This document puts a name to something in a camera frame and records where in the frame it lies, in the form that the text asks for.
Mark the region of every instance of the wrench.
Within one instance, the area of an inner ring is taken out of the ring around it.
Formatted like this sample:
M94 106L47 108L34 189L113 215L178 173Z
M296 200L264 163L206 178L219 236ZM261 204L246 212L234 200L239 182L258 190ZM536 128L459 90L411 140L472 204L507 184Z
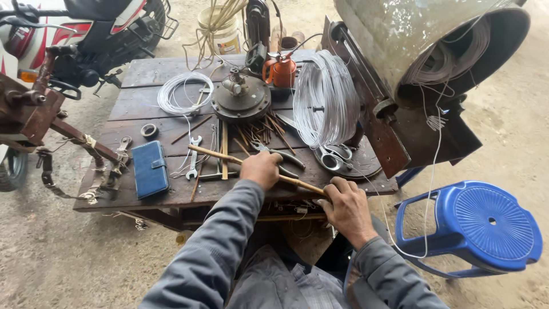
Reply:
M194 137L191 138L191 144L194 146L200 146L200 142L202 141L202 137L199 135L198 139L195 140ZM187 177L187 180L190 180L191 177L196 178L198 175L197 172L197 152L193 150L193 154L191 157L191 169L185 174L185 177Z

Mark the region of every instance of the concrete floor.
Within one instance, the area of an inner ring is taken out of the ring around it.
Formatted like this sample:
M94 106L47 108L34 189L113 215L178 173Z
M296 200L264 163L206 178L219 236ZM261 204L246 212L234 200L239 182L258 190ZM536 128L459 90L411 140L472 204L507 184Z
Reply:
M339 18L332 0L315 1L314 5L304 0L277 2L289 33L301 30L308 36L322 30L325 14ZM171 40L160 42L155 51L158 57L183 56L180 45L191 41L196 16L208 3L171 1L172 13L181 24ZM544 222L549 211L544 201L549 196L549 146L541 141L549 134L549 107L544 105L543 94L549 85L545 54L549 48L549 1L530 0L525 8L532 23L523 45L497 73L472 90L464 103L463 118L484 146L455 167L437 165L434 187L464 179L496 184L517 197L548 239L549 228ZM307 47L317 44L310 42ZM101 90L101 98L84 89L81 101L65 101L70 115L67 122L97 136L117 94L112 85ZM51 132L47 146L55 148L59 140L60 135ZM61 148L54 156L57 184L65 192L76 194L89 162L81 148ZM33 168L35 163L36 156L32 155L27 185L3 194L0 201L0 308L135 308L177 252L175 233L155 226L137 231L133 220L123 216L73 212L71 200L57 198L42 186L40 171ZM427 191L430 172L426 169L395 196L371 198L371 210L382 218L385 207L392 222L392 205ZM412 212L407 224L411 230L421 230L422 215ZM307 229L295 227L296 231ZM322 252L326 237L326 233L319 233L295 243ZM460 265L446 257L435 258L432 263L444 270ZM448 282L425 275L432 289L452 308L509 309L548 308L548 276L545 256L524 272L498 277Z

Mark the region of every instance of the motorcycle seat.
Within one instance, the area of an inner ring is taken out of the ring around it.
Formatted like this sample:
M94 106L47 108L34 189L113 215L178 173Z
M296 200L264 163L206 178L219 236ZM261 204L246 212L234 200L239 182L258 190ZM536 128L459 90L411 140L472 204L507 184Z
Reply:
M132 0L64 0L69 17L96 21L113 21Z

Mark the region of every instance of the motorcycle tire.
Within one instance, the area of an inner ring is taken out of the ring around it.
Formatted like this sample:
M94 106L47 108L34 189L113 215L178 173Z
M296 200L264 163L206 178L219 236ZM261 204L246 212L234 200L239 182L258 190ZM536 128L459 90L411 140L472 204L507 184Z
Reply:
M164 33L164 24L166 24L166 11L164 10L162 0L147 0L143 9L145 10L144 16L149 16L160 24L159 34L162 35ZM152 52L158 45L158 42L160 42L160 37L155 35L145 48ZM147 55L143 53L140 56L140 58L145 58Z
M11 192L25 184L29 171L29 154L8 149L0 164L0 192Z

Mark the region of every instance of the white plastic bucket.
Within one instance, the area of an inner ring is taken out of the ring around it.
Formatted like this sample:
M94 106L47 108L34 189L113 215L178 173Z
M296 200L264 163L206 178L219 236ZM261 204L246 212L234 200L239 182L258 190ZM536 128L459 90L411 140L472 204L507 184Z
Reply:
M221 11L222 5L216 5L214 13L211 17L216 20ZM202 29L208 28L210 19L211 7L203 10L198 14L198 25ZM219 55L239 54L240 53L240 38L238 37L238 19L233 15L225 22L214 34L214 49Z

